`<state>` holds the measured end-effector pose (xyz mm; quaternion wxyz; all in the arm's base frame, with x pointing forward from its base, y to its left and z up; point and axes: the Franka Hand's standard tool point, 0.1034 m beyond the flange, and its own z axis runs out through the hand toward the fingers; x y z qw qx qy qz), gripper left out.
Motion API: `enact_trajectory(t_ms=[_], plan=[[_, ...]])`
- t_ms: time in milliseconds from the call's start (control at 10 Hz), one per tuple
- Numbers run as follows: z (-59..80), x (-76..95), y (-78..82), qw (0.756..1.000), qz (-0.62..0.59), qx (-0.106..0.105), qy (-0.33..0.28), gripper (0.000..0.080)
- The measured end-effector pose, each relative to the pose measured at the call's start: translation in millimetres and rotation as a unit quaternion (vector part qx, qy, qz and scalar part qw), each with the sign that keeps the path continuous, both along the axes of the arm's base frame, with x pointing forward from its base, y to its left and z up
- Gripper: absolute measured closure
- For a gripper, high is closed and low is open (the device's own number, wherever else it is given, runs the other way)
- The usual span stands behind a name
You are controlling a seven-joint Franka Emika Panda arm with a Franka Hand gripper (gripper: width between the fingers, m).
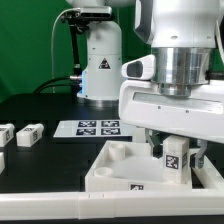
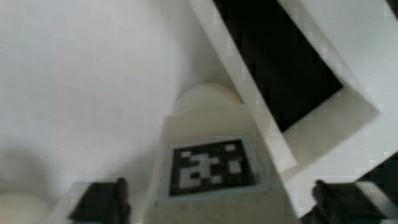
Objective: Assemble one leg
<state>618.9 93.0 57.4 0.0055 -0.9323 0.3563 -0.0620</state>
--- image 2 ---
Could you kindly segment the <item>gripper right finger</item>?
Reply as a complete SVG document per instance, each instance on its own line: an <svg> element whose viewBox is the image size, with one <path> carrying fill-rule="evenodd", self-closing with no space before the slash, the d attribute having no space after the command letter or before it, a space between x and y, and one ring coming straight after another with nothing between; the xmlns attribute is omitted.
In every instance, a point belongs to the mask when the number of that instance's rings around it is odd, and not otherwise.
<svg viewBox="0 0 398 224"><path fill-rule="evenodd" d="M398 224L398 205L371 182L326 183L317 180L312 198L303 224Z"/></svg>

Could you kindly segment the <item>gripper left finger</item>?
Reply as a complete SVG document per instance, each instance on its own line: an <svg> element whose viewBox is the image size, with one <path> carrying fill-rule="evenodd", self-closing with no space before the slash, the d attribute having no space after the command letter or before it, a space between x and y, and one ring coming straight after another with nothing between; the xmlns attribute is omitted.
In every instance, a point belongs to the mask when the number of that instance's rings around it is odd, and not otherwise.
<svg viewBox="0 0 398 224"><path fill-rule="evenodd" d="M118 178L79 185L53 224L129 224L129 215L127 182Z"/></svg>

